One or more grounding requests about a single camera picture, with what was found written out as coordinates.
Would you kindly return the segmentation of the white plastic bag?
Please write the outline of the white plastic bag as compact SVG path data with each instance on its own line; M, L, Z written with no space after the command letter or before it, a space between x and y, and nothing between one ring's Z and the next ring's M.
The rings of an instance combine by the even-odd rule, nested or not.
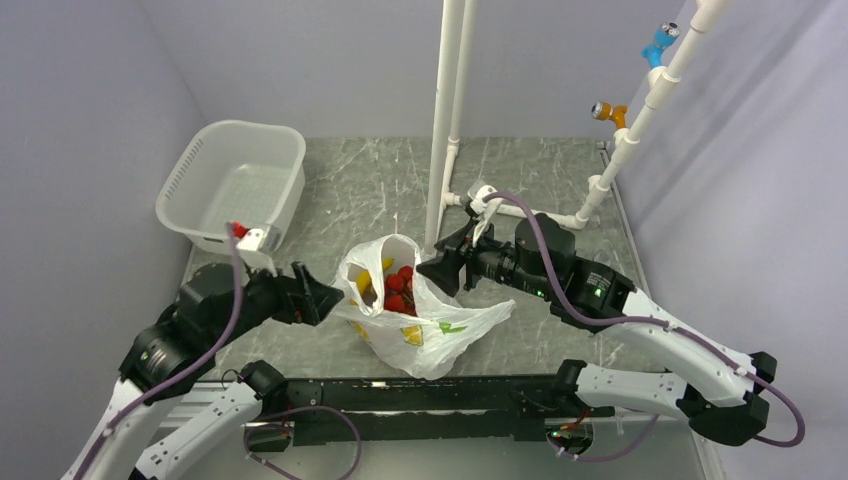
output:
M390 234L354 246L334 286L345 299L334 309L389 366L419 379L445 376L456 359L514 312L512 300L466 308L414 268L418 245Z

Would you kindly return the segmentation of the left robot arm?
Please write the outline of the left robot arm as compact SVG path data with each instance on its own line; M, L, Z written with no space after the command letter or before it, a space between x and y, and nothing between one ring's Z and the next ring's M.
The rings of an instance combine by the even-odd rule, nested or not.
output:
M293 276L257 270L244 281L241 260L210 264L180 287L177 299L141 331L119 367L97 427L67 479L176 479L229 431L256 417L279 417L288 380L265 361L247 364L236 385L166 436L150 441L171 410L211 370L218 350L267 319L320 324L343 300L300 262Z

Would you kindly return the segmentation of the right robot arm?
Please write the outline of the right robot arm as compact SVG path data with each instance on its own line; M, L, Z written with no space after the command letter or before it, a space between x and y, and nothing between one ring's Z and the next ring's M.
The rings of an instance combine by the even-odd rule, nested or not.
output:
M662 366L660 372L614 370L583 360L564 360L550 390L564 415L614 408L643 411L685 421L699 435L740 446L767 426L770 405L756 380L773 381L777 361L766 352L744 354L712 340L694 340L694 331L653 302L626 276L576 253L573 233L544 214L538 222L556 278L572 308L556 297L531 223L521 220L511 242L494 237L489 226L478 240L470 220L440 240L435 258L417 273L449 296L471 290L481 279L532 294L550 305L562 322L592 334L604 333L641 348ZM737 374L722 357L742 367ZM754 374L756 379L747 378Z

